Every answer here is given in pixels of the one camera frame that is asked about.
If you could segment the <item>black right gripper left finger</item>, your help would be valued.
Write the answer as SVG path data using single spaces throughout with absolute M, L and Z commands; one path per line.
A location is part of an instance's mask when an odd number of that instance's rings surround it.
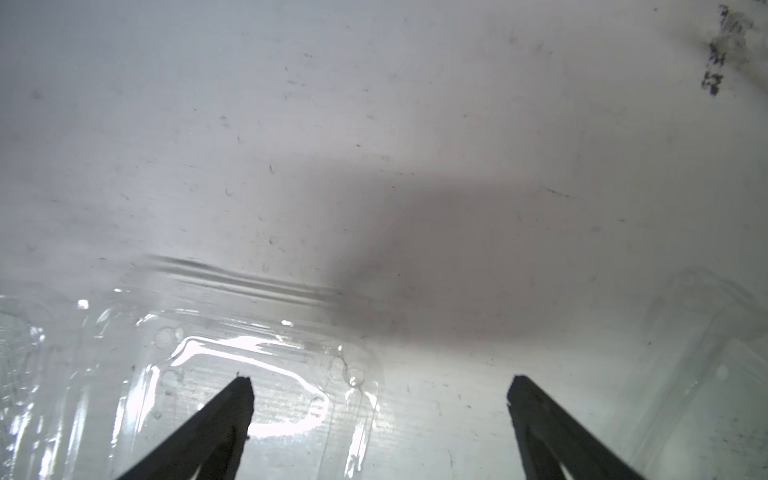
M 238 376 L 121 478 L 233 479 L 253 413 L 252 382 Z

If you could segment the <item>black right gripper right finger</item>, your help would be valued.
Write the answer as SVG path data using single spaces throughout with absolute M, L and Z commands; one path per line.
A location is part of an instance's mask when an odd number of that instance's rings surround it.
M 527 479 L 643 478 L 529 377 L 514 377 L 507 408 Z

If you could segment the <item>clear plastic clamshell container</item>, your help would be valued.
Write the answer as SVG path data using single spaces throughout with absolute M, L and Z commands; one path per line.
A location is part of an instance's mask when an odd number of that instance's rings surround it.
M 3 276 L 2 477 L 116 479 L 241 377 L 239 478 L 360 478 L 383 374 L 347 302 L 163 256 L 76 293 Z

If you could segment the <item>clear clamshell container right front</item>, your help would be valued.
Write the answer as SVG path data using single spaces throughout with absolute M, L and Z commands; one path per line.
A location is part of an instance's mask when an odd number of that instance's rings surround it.
M 647 479 L 767 476 L 767 309 L 688 269 L 654 298 L 623 392 L 618 451 Z

